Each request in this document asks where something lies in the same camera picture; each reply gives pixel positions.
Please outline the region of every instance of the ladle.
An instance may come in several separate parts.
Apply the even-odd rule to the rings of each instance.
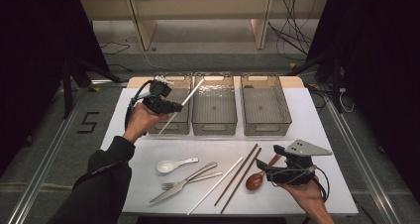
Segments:
[[[275,154],[275,156],[271,159],[271,161],[268,163],[269,167],[272,167],[279,159],[281,155]],[[252,174],[248,177],[247,182],[245,183],[245,186],[248,190],[254,191],[259,189],[263,184],[263,174],[264,171],[257,172]]]
[[[157,170],[159,172],[167,173],[171,172],[172,170],[191,163],[197,163],[198,158],[190,158],[182,161],[161,161],[157,163]]]

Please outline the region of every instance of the wooden spoon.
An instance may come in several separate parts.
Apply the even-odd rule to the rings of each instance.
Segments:
[[[275,156],[268,163],[268,167],[272,167],[280,159],[280,157],[281,155],[275,154]],[[249,176],[247,182],[245,183],[247,189],[251,191],[259,189],[263,185],[263,174],[264,171],[261,171]]]

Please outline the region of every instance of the white chopstick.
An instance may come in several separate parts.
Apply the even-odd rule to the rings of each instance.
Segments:
[[[185,98],[185,100],[182,102],[182,106],[184,106],[186,104],[186,102],[188,102],[188,100],[191,98],[191,96],[194,94],[194,92],[198,89],[198,87],[204,82],[204,78],[202,78],[197,85],[195,86],[194,89],[192,89],[192,91],[189,93],[189,95]],[[164,129],[166,129],[167,125],[169,125],[169,123],[173,120],[173,118],[175,118],[175,116],[178,114],[178,112],[173,113],[173,115],[170,117],[170,119],[166,122],[166,124],[164,124],[163,128],[160,130],[160,132],[157,134],[157,137],[164,131]]]
[[[213,191],[213,189],[214,188],[216,188],[216,186],[217,185],[219,185],[219,183],[238,165],[238,163],[241,161],[243,159],[243,157],[240,157],[239,159],[238,159],[238,161],[236,162],[236,163],[234,163],[234,165],[225,173],[225,175],[223,175],[221,178],[220,178],[220,180],[219,181],[217,181],[216,182],[216,184],[214,184],[214,186],[210,189],[210,191],[208,191],[207,193],[206,193],[206,195],[204,195],[203,196],[203,198],[201,198],[201,200],[191,209],[191,211],[189,211],[186,215],[189,215],[189,214],[191,214],[191,212],[195,209],[195,208],[197,208],[197,206],[198,205],[200,205],[200,203],[204,200],[204,198],[206,198],[209,194],[210,194],[210,192],[212,192]]]

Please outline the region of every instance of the silver fork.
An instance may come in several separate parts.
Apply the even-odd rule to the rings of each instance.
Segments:
[[[223,174],[222,171],[216,171],[216,172],[209,173],[207,175],[202,175],[202,176],[195,177],[190,182],[201,181],[201,180],[204,180],[204,179],[207,179],[207,178],[212,178],[212,177],[219,176],[219,175],[222,175],[222,174]],[[170,190],[172,187],[174,187],[177,184],[178,184],[178,182],[164,182],[164,183],[161,184],[161,189],[162,190]]]

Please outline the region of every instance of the silver handle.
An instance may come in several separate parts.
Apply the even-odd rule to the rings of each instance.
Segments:
[[[216,172],[209,173],[207,175],[195,177],[192,180],[190,180],[189,182],[201,181],[201,180],[204,180],[204,179],[207,179],[207,178],[212,178],[212,177],[219,176],[219,175],[222,175],[222,174],[223,174],[222,171],[216,171]]]
[[[207,171],[208,169],[214,168],[216,166],[217,166],[217,163],[212,162],[212,163],[208,164],[207,166],[199,169],[197,172],[193,173],[191,176],[189,176],[188,178],[186,178],[185,181],[190,182],[193,178],[197,177],[201,173]]]

